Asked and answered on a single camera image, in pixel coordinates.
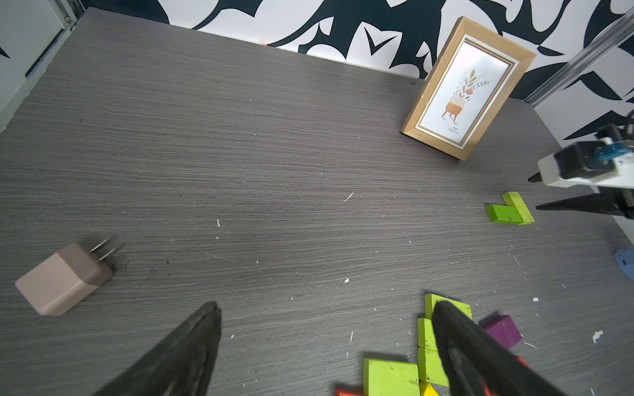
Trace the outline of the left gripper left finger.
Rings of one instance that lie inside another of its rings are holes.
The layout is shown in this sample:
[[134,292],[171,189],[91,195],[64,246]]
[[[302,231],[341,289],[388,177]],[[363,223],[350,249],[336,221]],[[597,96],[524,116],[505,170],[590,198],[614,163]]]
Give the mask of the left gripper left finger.
[[221,341],[221,309],[204,303],[97,395],[206,395]]

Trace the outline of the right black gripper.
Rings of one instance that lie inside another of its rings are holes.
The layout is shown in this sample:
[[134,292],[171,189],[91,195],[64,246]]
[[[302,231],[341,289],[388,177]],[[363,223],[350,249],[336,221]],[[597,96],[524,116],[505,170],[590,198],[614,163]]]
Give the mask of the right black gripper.
[[633,190],[600,187],[598,193],[553,201],[536,207],[538,211],[578,211],[633,219]]

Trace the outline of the purple block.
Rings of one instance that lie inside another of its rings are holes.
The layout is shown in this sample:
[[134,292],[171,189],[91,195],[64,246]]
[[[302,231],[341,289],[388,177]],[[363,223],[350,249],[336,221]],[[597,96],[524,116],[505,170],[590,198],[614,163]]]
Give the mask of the purple block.
[[509,315],[501,315],[491,320],[484,325],[484,330],[507,350],[519,344],[523,339],[523,335]]

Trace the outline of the green block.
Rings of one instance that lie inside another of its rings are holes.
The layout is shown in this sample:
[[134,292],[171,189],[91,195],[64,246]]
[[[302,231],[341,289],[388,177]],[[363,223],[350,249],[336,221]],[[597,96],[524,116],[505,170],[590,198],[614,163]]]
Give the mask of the green block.
[[523,224],[523,217],[521,216],[518,208],[513,206],[502,205],[488,205],[486,213],[489,216],[490,222],[494,224]]

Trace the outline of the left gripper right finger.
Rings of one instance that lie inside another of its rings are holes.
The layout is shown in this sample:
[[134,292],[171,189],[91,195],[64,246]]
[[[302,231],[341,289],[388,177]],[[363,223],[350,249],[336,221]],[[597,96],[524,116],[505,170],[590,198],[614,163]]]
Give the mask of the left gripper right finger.
[[455,305],[438,302],[432,325],[452,395],[563,395]]

